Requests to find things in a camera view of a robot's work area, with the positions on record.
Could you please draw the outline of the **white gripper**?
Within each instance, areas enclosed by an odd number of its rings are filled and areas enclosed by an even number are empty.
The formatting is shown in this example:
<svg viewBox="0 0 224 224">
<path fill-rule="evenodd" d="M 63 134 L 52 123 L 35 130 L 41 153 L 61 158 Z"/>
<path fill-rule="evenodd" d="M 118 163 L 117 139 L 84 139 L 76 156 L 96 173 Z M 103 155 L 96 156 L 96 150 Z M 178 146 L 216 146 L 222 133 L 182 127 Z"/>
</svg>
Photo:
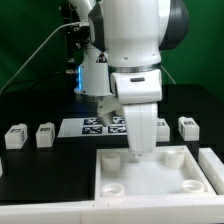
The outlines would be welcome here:
<svg viewBox="0 0 224 224">
<path fill-rule="evenodd" d="M 158 107 L 156 103 L 123 106 L 128 143 L 133 154 L 152 152 L 156 147 Z M 98 101 L 97 116 L 106 127 L 113 123 L 113 116 L 122 114 L 121 104 L 114 96 Z"/>
</svg>

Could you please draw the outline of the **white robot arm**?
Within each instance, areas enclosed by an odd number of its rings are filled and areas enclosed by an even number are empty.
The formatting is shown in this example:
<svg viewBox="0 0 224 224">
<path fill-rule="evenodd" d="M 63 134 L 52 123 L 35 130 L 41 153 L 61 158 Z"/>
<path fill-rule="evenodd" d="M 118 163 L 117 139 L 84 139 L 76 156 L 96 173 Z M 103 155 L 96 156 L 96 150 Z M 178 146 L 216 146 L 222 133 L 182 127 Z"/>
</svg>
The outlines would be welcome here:
<svg viewBox="0 0 224 224">
<path fill-rule="evenodd" d="M 78 30 L 87 29 L 75 92 L 98 100 L 102 124 L 124 116 L 130 151 L 156 147 L 162 99 L 161 52 L 177 47 L 189 28 L 183 0 L 68 0 Z"/>
</svg>

